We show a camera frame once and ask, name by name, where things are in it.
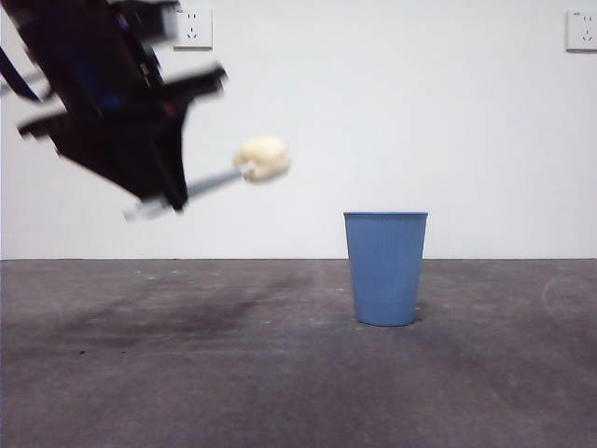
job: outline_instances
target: blue plastic wastebasket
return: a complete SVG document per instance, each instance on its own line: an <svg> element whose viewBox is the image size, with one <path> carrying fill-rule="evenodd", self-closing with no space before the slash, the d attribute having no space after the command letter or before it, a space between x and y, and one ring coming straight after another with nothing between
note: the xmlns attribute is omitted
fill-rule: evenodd
<svg viewBox="0 0 597 448"><path fill-rule="evenodd" d="M346 212L354 313L370 325L415 319L427 212Z"/></svg>

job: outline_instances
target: white electrical socket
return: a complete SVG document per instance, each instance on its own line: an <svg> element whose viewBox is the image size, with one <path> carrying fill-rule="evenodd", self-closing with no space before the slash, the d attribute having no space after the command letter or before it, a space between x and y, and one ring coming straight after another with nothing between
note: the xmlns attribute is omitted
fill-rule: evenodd
<svg viewBox="0 0 597 448"><path fill-rule="evenodd" d="M597 50L597 9L568 11L566 48Z"/></svg>
<svg viewBox="0 0 597 448"><path fill-rule="evenodd" d="M174 49L211 49L213 14L209 7L181 7L176 10L178 38Z"/></svg>

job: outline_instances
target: white wall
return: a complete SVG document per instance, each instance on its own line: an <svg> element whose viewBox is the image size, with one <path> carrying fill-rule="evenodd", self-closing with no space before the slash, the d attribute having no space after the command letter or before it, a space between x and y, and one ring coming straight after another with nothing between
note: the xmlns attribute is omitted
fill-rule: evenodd
<svg viewBox="0 0 597 448"><path fill-rule="evenodd" d="M16 123L43 111L6 97L5 259L339 258L347 209L429 210L429 258L597 257L597 54L563 49L566 9L593 1L211 5L213 53L160 52L166 77L229 72L188 116L187 177L262 133L290 143L291 175L127 223L134 198L22 141Z"/></svg>

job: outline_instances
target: blue trash bin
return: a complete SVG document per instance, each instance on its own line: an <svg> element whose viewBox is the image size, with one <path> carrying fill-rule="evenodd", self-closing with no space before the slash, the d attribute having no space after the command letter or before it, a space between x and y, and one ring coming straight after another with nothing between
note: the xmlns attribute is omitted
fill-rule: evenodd
<svg viewBox="0 0 597 448"><path fill-rule="evenodd" d="M356 318L397 327L415 319L426 212L347 212Z"/></svg>

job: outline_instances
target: wall outlet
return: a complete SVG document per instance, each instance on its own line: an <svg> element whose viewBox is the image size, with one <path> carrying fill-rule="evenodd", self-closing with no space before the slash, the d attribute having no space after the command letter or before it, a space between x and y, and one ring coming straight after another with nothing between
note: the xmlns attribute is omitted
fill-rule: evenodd
<svg viewBox="0 0 597 448"><path fill-rule="evenodd" d="M568 11L566 48L597 50L597 9Z"/></svg>
<svg viewBox="0 0 597 448"><path fill-rule="evenodd" d="M209 7L181 7L176 10L178 38L174 49L211 49L213 13Z"/></svg>

